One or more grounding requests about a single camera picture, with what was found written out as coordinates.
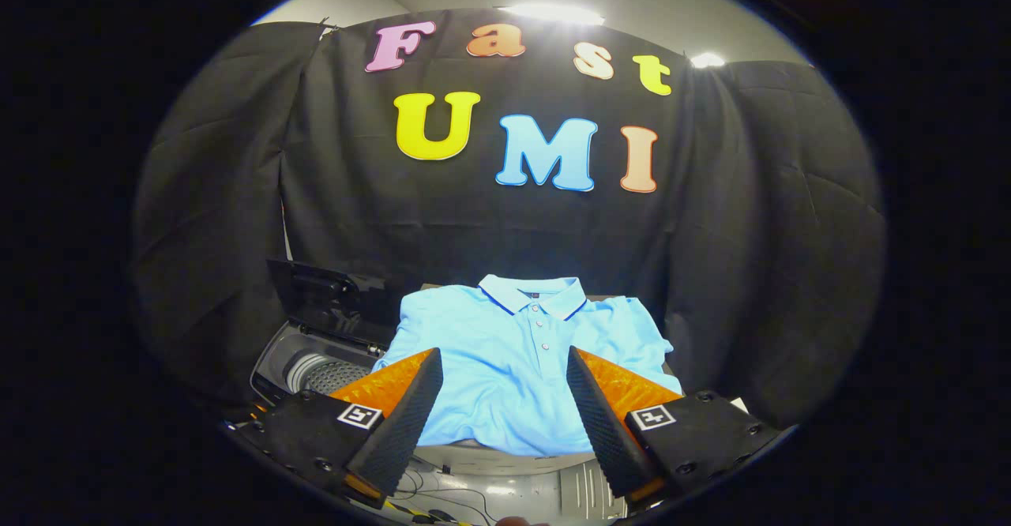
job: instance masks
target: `blue letter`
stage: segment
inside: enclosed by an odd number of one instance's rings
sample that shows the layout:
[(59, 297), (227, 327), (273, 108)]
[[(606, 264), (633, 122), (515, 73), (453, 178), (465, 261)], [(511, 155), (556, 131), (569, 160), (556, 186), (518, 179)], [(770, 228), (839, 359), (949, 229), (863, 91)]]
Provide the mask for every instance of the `blue letter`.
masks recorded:
[(527, 184), (527, 174), (523, 172), (523, 160), (527, 159), (534, 182), (542, 185), (560, 159), (561, 170), (551, 184), (562, 190), (592, 190), (589, 139), (596, 133), (596, 123), (589, 119), (566, 119), (551, 143), (544, 141), (544, 134), (530, 115), (507, 115), (498, 123), (505, 127), (505, 163), (502, 172), (495, 175), (495, 182), (509, 186)]

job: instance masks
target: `metal panel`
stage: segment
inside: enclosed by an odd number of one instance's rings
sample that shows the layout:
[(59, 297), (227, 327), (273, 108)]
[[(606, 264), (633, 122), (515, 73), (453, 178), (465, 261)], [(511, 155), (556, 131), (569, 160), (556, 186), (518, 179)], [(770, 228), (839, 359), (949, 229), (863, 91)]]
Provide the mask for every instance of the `metal panel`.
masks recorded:
[(596, 459), (564, 468), (561, 478), (562, 516), (591, 520), (625, 518), (624, 498), (615, 498)]

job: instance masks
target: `black curtain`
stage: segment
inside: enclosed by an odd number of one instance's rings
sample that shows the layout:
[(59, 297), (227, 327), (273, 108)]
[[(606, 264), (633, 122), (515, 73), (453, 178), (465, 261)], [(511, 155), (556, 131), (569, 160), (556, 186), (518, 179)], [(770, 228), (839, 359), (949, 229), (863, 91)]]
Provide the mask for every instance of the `black curtain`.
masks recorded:
[[(365, 72), (376, 30), (428, 20), (437, 31), (403, 66)], [(522, 28), (523, 55), (467, 54), (470, 32), (495, 22)], [(816, 70), (697, 70), (606, 27), (484, 9), (320, 30), (247, 30), (188, 87), (149, 159), (136, 264), (149, 342), (192, 385), (249, 397), (283, 322), (263, 263), (284, 254), (280, 196), (296, 260), (436, 284), (575, 275), (589, 294), (642, 299), (688, 391), (741, 396), (776, 425), (831, 393), (877, 301), (885, 221), (868, 148)], [(581, 40), (610, 51), (612, 79), (575, 70)], [(640, 83), (632, 58), (646, 55), (669, 68), (670, 94)], [(393, 99), (433, 94), (426, 133), (440, 140), (457, 91), (481, 96), (466, 149), (400, 153)], [(595, 122), (594, 188), (497, 184), (513, 114), (548, 141), (566, 119)], [(624, 125), (659, 136), (652, 193), (620, 186)]]

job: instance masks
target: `washing machine lid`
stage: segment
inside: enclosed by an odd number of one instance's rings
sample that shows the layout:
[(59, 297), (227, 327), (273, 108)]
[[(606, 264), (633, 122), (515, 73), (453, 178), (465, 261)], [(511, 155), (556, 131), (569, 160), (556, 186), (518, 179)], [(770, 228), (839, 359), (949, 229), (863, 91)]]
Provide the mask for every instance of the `washing machine lid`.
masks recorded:
[(400, 299), (411, 284), (267, 260), (277, 295), (295, 325), (337, 340), (387, 348), (399, 323)]

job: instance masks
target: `ceiling light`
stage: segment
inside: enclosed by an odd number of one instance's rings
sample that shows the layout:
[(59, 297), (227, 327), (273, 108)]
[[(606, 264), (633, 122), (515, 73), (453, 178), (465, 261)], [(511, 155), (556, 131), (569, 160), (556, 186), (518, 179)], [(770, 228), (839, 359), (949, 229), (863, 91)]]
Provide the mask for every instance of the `ceiling light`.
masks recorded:
[(537, 17), (547, 20), (560, 20), (564, 22), (574, 22), (578, 24), (604, 24), (604, 17), (592, 11), (578, 7), (568, 7), (567, 5), (545, 5), (526, 4), (513, 5), (513, 7), (496, 7), (500, 11), (513, 12), (514, 14)]
[(707, 68), (710, 66), (723, 66), (727, 64), (723, 59), (713, 53), (703, 53), (692, 59), (692, 65), (696, 68)]

